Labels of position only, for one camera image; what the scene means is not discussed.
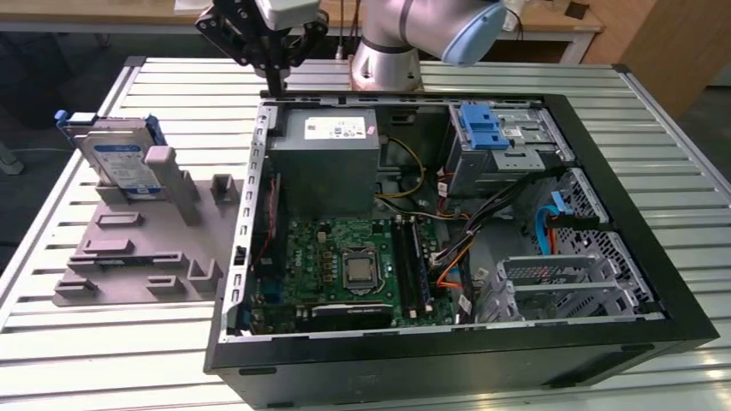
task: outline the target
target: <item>wall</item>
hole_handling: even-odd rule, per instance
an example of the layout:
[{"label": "wall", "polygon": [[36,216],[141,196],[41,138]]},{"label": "wall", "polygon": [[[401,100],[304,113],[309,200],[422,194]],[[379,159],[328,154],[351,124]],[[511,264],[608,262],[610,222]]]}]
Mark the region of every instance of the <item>wall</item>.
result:
[{"label": "wall", "polygon": [[607,64],[620,61],[656,1],[592,0],[590,2],[592,13],[607,28],[592,41],[590,50],[586,52],[584,63]]},{"label": "wall", "polygon": [[620,62],[671,116],[731,61],[731,1],[658,0]]}]

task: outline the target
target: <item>slotted aluminum table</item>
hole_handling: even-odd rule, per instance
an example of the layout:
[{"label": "slotted aluminum table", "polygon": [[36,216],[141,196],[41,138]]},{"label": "slotted aluminum table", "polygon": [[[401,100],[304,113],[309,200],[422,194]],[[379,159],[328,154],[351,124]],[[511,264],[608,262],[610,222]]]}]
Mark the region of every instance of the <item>slotted aluminum table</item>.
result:
[{"label": "slotted aluminum table", "polygon": [[[153,113],[195,179],[240,174],[263,80],[224,59],[131,58],[128,64],[99,113]],[[423,72],[427,91],[568,96],[722,337],[591,388],[351,408],[731,407],[731,189],[638,81],[607,66],[456,69],[424,63]],[[345,63],[311,62],[295,70],[289,88],[345,90],[347,81]],[[96,181],[76,152],[0,279],[0,402],[12,409],[247,409],[220,380],[201,372],[212,302],[52,305],[53,285],[99,199]]]}]

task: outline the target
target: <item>orange wire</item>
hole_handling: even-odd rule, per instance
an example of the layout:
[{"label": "orange wire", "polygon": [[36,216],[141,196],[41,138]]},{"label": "orange wire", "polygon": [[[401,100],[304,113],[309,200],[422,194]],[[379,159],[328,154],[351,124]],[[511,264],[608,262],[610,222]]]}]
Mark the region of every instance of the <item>orange wire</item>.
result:
[{"label": "orange wire", "polygon": [[552,247],[554,247],[554,254],[559,253],[559,234],[556,229],[551,229],[551,241],[552,241]]},{"label": "orange wire", "polygon": [[455,264],[459,262],[459,260],[463,258],[464,256],[464,253],[467,253],[467,250],[470,250],[470,247],[472,246],[472,243],[475,242],[475,240],[470,241],[470,244],[467,244],[467,247],[464,247],[462,249],[462,251],[459,252],[459,254],[456,255],[455,259],[452,259],[452,262],[450,263],[450,265],[447,266],[447,268],[444,269],[444,271],[442,272],[442,275],[439,276],[439,278],[436,279],[436,286],[438,287],[451,287],[451,288],[456,288],[459,287],[458,284],[455,283],[450,283],[450,282],[444,282],[444,278],[447,277],[447,274],[450,273],[450,270],[452,269],[452,267],[455,266]]}]

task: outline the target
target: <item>floor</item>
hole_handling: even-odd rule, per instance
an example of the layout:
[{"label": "floor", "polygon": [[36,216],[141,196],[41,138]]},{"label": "floor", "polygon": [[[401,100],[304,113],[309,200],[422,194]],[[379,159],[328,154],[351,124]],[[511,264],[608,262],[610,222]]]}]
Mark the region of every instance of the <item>floor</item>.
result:
[{"label": "floor", "polygon": [[[96,111],[107,96],[127,56],[221,57],[219,50],[197,36],[113,35],[112,45],[100,49],[89,34],[59,36],[71,80],[59,87],[61,107],[33,106],[39,118],[51,118],[57,108]],[[731,87],[710,87],[698,99],[679,125],[699,145],[720,172],[731,179]],[[25,164],[19,176],[0,173],[0,272],[7,265],[13,243],[20,242],[71,156],[71,146],[55,128],[35,130],[20,124],[0,107],[0,139]]]}]

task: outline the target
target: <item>blue latch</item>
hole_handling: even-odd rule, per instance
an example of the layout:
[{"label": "blue latch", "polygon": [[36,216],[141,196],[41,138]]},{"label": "blue latch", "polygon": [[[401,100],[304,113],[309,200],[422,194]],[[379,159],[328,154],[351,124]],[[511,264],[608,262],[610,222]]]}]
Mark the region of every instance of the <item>blue latch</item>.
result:
[{"label": "blue latch", "polygon": [[474,150],[506,150],[511,142],[500,132],[500,120],[484,104],[462,104],[462,123]]},{"label": "blue latch", "polygon": [[160,129],[160,121],[157,120],[157,117],[155,117],[153,115],[147,116],[145,124],[147,124],[147,131],[149,132],[149,135],[152,136],[152,141],[159,146],[167,146],[168,142],[164,140],[164,134]]}]

